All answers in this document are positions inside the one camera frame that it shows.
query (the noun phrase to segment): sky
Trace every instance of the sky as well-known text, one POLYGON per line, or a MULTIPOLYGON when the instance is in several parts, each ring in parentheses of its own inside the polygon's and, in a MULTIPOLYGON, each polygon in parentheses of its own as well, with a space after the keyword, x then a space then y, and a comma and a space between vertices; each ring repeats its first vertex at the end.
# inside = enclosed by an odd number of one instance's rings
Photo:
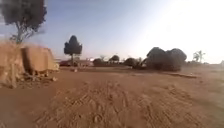
MULTIPOLYGON (((82 58, 142 57, 153 47, 182 49, 192 60, 224 60, 224 0, 46 0, 44 34, 29 39, 64 59, 64 43, 76 35, 82 58)), ((15 32, 0 16, 0 38, 15 32)))

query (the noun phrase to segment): dark tree canopy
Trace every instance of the dark tree canopy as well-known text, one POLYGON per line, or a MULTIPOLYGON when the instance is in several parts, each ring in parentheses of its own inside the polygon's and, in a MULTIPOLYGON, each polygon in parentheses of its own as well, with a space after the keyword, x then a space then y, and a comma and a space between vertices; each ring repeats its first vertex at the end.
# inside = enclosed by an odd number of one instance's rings
POLYGON ((82 45, 78 42, 76 36, 71 36, 69 42, 65 43, 64 53, 71 56, 82 53, 82 45))
POLYGON ((2 0, 1 12, 6 25, 14 24, 17 28, 12 39, 21 43, 38 32, 47 10, 44 0, 2 0))
POLYGON ((119 61, 120 57, 118 55, 114 55, 110 58, 110 61, 119 61))

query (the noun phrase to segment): field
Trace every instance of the field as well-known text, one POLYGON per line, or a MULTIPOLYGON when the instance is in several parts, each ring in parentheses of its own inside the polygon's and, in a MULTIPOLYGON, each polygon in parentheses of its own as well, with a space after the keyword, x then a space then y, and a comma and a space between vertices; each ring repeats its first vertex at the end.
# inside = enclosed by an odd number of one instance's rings
POLYGON ((0 88, 0 128, 224 128, 224 69, 197 78, 123 68, 63 68, 56 82, 0 88))

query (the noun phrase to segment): haystack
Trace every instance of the haystack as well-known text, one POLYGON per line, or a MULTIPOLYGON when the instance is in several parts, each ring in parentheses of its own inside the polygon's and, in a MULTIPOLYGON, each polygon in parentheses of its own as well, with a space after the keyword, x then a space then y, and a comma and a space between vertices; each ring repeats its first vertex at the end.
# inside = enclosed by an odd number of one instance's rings
POLYGON ((146 65, 149 69, 179 71, 186 58, 186 54, 180 49, 164 51, 154 47, 147 54, 146 65))
POLYGON ((167 53, 159 47, 154 47, 147 54, 146 65, 149 69, 162 70, 170 64, 167 53))
POLYGON ((15 86, 16 78, 24 72, 20 46, 0 44, 0 82, 15 86))

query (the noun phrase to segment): dirt road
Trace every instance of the dirt road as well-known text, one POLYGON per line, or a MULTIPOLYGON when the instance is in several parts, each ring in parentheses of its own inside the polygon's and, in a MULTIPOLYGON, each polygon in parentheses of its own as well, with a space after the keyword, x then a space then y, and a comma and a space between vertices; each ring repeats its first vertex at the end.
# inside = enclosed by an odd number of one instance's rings
POLYGON ((57 82, 33 88, 1 88, 0 128, 224 127, 221 77, 67 70, 55 76, 57 82))

